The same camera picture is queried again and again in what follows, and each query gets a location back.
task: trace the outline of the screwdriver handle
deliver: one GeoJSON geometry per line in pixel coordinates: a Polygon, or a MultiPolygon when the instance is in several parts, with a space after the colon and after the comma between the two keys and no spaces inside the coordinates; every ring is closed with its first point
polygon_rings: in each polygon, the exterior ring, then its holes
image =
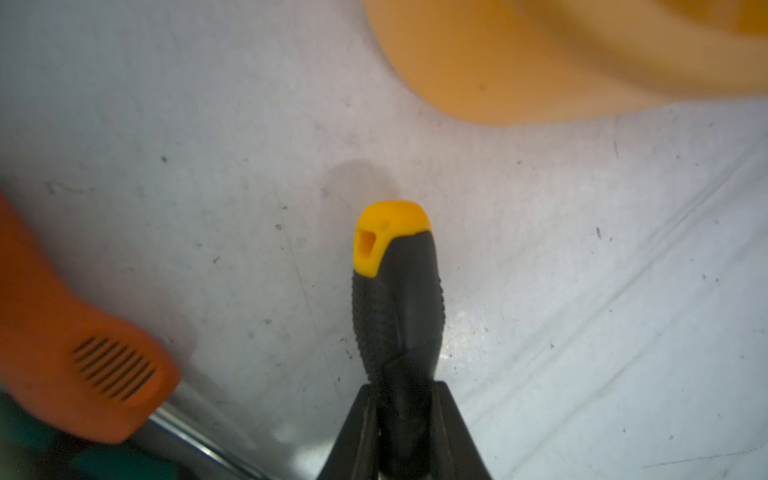
{"type": "Polygon", "coordinates": [[[151,336],[61,281],[0,194],[0,382],[16,402],[72,435],[118,443],[179,380],[151,336]]]}
{"type": "Polygon", "coordinates": [[[395,200],[361,214],[353,252],[353,326],[378,407],[379,466],[393,478],[429,471],[429,406],[445,308],[429,219],[395,200]]]}

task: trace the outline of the teal object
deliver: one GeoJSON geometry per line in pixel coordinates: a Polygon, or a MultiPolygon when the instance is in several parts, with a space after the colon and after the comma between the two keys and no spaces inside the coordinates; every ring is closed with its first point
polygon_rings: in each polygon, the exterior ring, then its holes
{"type": "Polygon", "coordinates": [[[179,467],[151,457],[127,443],[93,444],[74,457],[70,465],[97,480],[177,480],[179,467]]]}
{"type": "MultiPolygon", "coordinates": [[[[57,440],[65,439],[65,435],[29,415],[9,396],[0,395],[0,444],[23,449],[40,459],[55,449],[57,440]]],[[[148,455],[126,442],[118,445],[92,443],[77,453],[69,466],[94,480],[182,479],[179,465],[148,455]]]]}
{"type": "Polygon", "coordinates": [[[0,442],[44,452],[61,433],[31,417],[7,395],[0,395],[0,442]]]}

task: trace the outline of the white table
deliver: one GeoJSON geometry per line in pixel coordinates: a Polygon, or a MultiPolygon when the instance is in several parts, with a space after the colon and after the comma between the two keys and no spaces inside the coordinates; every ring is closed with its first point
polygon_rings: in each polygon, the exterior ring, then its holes
{"type": "Polygon", "coordinates": [[[365,382],[353,228],[403,197],[496,479],[765,478],[768,102],[466,124],[359,0],[8,0],[0,65],[0,188],[173,353],[177,405],[279,477],[313,478],[365,382]]]}

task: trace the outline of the yellow handle cap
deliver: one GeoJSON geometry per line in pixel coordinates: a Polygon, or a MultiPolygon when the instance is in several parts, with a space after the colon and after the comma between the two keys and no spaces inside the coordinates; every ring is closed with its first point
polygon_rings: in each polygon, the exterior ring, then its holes
{"type": "Polygon", "coordinates": [[[432,231],[424,210],[407,200],[388,200],[369,205],[360,214],[355,230],[353,259],[357,273],[374,278],[379,273],[389,243],[397,237],[410,237],[432,231]]]}

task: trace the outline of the screwdriver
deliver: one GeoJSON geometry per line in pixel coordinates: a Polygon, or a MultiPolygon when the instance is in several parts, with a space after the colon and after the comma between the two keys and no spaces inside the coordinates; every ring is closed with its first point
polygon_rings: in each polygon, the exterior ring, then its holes
{"type": "Polygon", "coordinates": [[[239,478],[268,480],[164,405],[180,379],[155,339],[61,281],[0,194],[0,382],[13,399],[37,419],[93,442],[123,442],[150,419],[239,478]]]}

